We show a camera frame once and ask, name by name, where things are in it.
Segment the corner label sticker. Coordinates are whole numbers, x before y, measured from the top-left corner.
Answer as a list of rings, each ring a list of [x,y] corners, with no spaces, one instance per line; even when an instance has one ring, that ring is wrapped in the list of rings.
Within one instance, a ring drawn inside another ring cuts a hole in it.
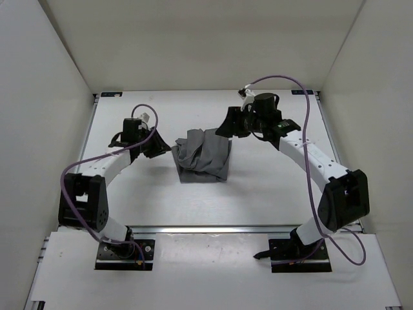
[[[307,92],[308,95],[314,95],[313,90],[308,89],[308,90],[306,90],[306,92]],[[291,90],[291,93],[292,93],[292,95],[295,95],[295,96],[304,96],[305,95],[305,92],[303,90],[298,90],[298,89]]]
[[[100,96],[102,98],[119,98],[123,95],[122,92],[102,92]]]

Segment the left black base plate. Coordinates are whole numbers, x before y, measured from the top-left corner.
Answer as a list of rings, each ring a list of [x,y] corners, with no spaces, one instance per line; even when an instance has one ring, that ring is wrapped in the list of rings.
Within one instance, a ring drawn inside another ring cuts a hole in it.
[[[100,244],[96,254],[95,270],[151,271],[156,240],[143,238],[134,241],[140,246],[143,255],[135,249],[135,245],[130,245],[128,249],[121,249],[118,245]]]

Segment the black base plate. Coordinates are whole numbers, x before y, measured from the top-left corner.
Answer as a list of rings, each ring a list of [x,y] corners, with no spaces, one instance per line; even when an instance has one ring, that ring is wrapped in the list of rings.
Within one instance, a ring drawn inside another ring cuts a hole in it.
[[[128,249],[121,249],[118,245],[100,244],[96,254],[95,270],[151,271],[156,240],[143,238],[134,241],[140,246],[143,255],[135,249],[135,245],[130,245]]]
[[[268,249],[254,255],[256,260],[270,259],[272,273],[330,273],[330,263],[324,239],[304,245],[293,229],[288,239],[268,240]]]

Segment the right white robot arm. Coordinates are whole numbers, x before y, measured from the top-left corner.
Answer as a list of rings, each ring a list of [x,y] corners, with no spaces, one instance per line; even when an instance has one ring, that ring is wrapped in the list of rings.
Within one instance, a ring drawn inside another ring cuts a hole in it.
[[[216,134],[224,138],[253,134],[269,142],[308,173],[310,183],[315,183],[322,193],[313,217],[292,233],[289,243],[292,256],[305,258],[312,252],[313,243],[370,212],[367,176],[361,170],[351,171],[329,158],[303,136],[296,122],[283,118],[277,109],[278,95],[254,94],[250,90],[240,90],[239,95],[242,106],[228,108]]]

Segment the grey pleated skirt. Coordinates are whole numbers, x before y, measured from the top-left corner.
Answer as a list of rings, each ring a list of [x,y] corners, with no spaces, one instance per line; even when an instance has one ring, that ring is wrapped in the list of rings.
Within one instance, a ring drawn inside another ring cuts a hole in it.
[[[232,141],[216,135],[216,129],[190,129],[178,138],[172,155],[181,183],[226,182]]]

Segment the left corner label sticker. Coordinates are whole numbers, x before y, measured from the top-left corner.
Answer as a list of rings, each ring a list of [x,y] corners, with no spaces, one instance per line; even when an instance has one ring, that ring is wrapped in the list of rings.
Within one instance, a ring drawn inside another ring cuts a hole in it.
[[[123,95],[122,92],[102,92],[100,96],[102,98],[119,98]]]

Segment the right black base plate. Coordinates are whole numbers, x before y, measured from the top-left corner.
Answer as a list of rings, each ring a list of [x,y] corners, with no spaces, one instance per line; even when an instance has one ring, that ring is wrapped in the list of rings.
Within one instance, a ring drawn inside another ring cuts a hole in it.
[[[268,240],[268,249],[254,255],[256,260],[270,259],[272,273],[330,273],[330,263],[324,239],[304,245],[293,229],[288,239]]]

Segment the right corner label sticker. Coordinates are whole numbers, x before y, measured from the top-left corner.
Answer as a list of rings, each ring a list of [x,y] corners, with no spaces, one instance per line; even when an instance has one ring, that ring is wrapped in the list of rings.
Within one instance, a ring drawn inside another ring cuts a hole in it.
[[[314,95],[313,90],[308,89],[308,90],[306,90],[306,92],[307,92],[308,95]],[[295,95],[295,96],[304,96],[305,95],[305,92],[303,90],[298,90],[298,89],[291,90],[291,93],[292,93],[292,95]]]

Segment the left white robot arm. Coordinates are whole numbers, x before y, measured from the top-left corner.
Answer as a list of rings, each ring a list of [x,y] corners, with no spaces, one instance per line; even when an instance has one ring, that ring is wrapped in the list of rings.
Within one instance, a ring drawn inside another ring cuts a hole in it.
[[[146,113],[124,119],[122,131],[111,139],[104,158],[93,160],[83,172],[67,173],[63,178],[59,224],[90,229],[94,238],[121,257],[130,256],[139,246],[132,229],[110,217],[107,187],[139,155],[151,159],[171,151],[148,121]]]

